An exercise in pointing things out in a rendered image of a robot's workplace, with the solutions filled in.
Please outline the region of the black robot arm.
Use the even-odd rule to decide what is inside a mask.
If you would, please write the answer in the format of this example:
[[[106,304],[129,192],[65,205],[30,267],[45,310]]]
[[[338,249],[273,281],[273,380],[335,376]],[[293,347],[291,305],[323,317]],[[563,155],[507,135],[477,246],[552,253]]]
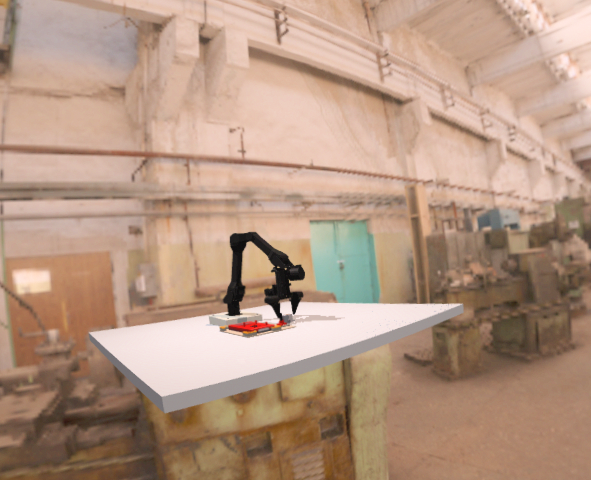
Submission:
[[[246,286],[242,284],[242,253],[246,243],[250,241],[264,252],[275,266],[270,272],[275,272],[276,282],[299,281],[305,278],[305,271],[301,264],[294,266],[287,254],[273,248],[257,232],[233,233],[230,236],[230,246],[233,251],[232,277],[227,294],[223,298],[228,308],[226,315],[229,316],[240,315],[239,302],[242,302],[246,293]]]

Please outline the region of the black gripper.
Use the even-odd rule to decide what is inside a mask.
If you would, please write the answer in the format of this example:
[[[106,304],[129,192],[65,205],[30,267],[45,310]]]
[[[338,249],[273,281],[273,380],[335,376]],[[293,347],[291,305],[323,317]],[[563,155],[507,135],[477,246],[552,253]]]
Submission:
[[[270,305],[273,308],[273,310],[276,314],[276,317],[279,318],[279,313],[280,313],[279,300],[289,299],[291,302],[291,306],[292,306],[292,313],[293,313],[293,315],[295,315],[298,304],[301,300],[300,298],[304,298],[303,293],[302,292],[291,292],[290,293],[291,283],[289,283],[289,281],[276,282],[276,285],[274,285],[274,286],[277,287],[277,294],[275,294],[276,296],[265,296],[264,303],[267,303],[267,305]]]

